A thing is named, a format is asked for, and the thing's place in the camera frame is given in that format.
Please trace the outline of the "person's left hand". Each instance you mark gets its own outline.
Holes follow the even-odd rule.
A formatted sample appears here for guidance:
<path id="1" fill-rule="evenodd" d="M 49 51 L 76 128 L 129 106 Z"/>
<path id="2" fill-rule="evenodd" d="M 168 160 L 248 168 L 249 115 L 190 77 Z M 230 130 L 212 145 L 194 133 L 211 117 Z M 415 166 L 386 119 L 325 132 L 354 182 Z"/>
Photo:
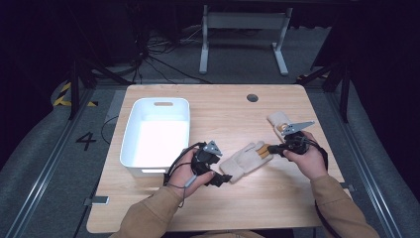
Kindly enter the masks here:
<path id="1" fill-rule="evenodd" d="M 186 198 L 194 193 L 201 185 L 207 183 L 214 177 L 214 172 L 210 171 L 206 174 L 198 176 L 196 179 L 191 169 L 191 161 L 196 153 L 196 149 L 192 149 L 185 153 L 176 164 L 177 169 L 171 174 L 170 180 L 166 185 L 180 198 Z"/>

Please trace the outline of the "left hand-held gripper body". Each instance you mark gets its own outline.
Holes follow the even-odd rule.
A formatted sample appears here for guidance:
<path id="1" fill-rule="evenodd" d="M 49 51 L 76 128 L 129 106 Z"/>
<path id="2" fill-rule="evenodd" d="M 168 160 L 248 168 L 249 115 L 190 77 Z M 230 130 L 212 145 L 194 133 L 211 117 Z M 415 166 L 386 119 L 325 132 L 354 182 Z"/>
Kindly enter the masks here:
<path id="1" fill-rule="evenodd" d="M 221 156 L 222 152 L 214 141 L 203 143 L 192 159 L 191 168 L 196 175 L 203 175 L 211 171 L 210 166 L 217 164 Z"/>

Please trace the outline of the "yellow and black hazard tape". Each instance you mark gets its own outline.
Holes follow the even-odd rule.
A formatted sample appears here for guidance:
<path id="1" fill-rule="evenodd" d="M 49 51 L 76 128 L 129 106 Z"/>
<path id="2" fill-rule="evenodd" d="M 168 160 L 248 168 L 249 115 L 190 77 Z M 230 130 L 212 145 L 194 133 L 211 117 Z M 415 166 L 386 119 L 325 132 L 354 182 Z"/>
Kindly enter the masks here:
<path id="1" fill-rule="evenodd" d="M 71 82 L 67 82 L 61 89 L 60 93 L 58 94 L 56 100 L 53 102 L 53 106 L 71 106 L 70 100 L 65 100 L 64 97 L 69 92 L 71 88 Z M 98 106 L 98 101 L 89 101 L 87 106 L 89 107 L 96 107 Z"/>

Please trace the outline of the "metal floor rail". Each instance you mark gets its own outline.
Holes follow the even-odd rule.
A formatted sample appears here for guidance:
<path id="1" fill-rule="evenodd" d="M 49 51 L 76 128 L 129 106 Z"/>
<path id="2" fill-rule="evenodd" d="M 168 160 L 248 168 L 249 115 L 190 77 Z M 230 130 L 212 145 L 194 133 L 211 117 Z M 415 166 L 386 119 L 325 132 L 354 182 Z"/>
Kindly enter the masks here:
<path id="1" fill-rule="evenodd" d="M 16 215 L 12 225 L 5 235 L 5 238 L 21 238 L 53 177 L 53 173 L 57 165 L 62 158 L 64 147 L 93 93 L 93 89 L 85 89 L 79 97 L 80 109 L 76 110 L 72 119 L 65 120 L 64 128 L 54 144 L 52 153 L 47 159 L 37 179 L 33 183 L 25 202 L 23 203 L 19 213 Z"/>
<path id="2" fill-rule="evenodd" d="M 325 96 L 334 112 L 335 118 L 340 121 L 340 128 L 346 141 L 349 143 L 355 166 L 367 190 L 369 200 L 375 210 L 375 213 L 383 227 L 387 238 L 402 238 L 400 229 L 398 228 L 395 219 L 389 210 L 382 191 L 380 190 L 371 170 L 368 167 L 366 159 L 356 141 L 356 137 L 353 134 L 351 127 L 342 119 L 338 100 L 335 98 L 333 93 L 326 93 Z"/>

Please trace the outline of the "white plastic bin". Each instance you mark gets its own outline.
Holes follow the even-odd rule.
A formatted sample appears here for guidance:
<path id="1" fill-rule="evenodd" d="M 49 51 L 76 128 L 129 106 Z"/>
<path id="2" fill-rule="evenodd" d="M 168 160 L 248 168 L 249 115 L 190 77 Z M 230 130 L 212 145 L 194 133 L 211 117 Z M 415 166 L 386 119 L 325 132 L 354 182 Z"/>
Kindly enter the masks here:
<path id="1" fill-rule="evenodd" d="M 184 98 L 138 99 L 125 129 L 120 163 L 134 177 L 155 177 L 189 145 L 190 108 Z"/>

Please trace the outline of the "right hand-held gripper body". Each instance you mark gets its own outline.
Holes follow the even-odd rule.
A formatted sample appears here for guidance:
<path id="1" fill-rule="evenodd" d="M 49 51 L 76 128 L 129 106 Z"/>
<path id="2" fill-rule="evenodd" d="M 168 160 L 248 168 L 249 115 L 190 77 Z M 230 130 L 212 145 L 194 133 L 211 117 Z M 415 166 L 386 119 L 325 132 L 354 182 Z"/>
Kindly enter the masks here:
<path id="1" fill-rule="evenodd" d="M 308 151 L 310 143 L 303 134 L 303 130 L 313 124 L 314 121 L 286 123 L 282 127 L 281 135 L 289 151 L 299 155 L 303 155 Z"/>

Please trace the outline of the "black metal stand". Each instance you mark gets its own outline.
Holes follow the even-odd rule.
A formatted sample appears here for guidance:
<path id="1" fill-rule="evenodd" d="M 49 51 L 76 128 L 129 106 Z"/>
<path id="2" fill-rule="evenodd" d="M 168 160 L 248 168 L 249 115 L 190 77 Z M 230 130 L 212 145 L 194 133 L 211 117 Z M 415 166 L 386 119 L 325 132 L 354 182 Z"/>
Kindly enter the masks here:
<path id="1" fill-rule="evenodd" d="M 117 75 L 116 73 L 107 69 L 105 66 L 100 65 L 94 60 L 76 58 L 73 62 L 70 74 L 71 110 L 69 120 L 72 120 L 77 115 L 81 106 L 81 100 L 79 96 L 79 82 L 82 82 L 83 86 L 87 89 L 93 89 L 97 84 L 96 77 L 94 76 L 92 70 L 99 71 L 107 78 L 110 78 L 121 85 L 132 85 L 132 82 Z"/>
<path id="2" fill-rule="evenodd" d="M 305 85 L 316 78 L 320 78 L 324 74 L 326 74 L 326 79 L 322 84 L 324 92 L 333 93 L 338 86 L 341 86 L 339 113 L 342 120 L 345 123 L 348 123 L 348 101 L 351 79 L 349 67 L 345 62 L 334 62 L 330 65 L 323 66 L 308 75 L 299 75 L 296 79 L 296 83 Z"/>

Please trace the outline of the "person's right hand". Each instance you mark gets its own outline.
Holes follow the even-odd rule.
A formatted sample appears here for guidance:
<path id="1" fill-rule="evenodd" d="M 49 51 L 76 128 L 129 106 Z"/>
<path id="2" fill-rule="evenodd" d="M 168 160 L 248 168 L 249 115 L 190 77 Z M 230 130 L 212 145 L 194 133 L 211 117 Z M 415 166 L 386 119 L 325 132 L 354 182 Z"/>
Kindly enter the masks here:
<path id="1" fill-rule="evenodd" d="M 312 145 L 309 146 L 309 149 L 303 155 L 295 154 L 287 150 L 285 150 L 283 154 L 287 159 L 295 163 L 299 170 L 310 180 L 328 174 L 321 152 Z"/>

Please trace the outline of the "white metal table frame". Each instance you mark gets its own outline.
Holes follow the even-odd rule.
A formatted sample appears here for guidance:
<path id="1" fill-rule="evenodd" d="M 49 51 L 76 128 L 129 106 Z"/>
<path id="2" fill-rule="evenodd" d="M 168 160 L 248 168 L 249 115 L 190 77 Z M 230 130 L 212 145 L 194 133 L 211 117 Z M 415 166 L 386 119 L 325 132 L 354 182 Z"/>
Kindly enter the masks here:
<path id="1" fill-rule="evenodd" d="M 208 5 L 203 6 L 202 15 L 202 48 L 199 63 L 199 72 L 207 73 L 209 58 L 209 29 L 251 29 L 251 30 L 278 30 L 278 40 L 271 44 L 274 57 L 281 75 L 288 75 L 282 45 L 291 20 L 293 9 L 287 8 L 281 13 L 240 13 L 240 12 L 214 12 Z"/>

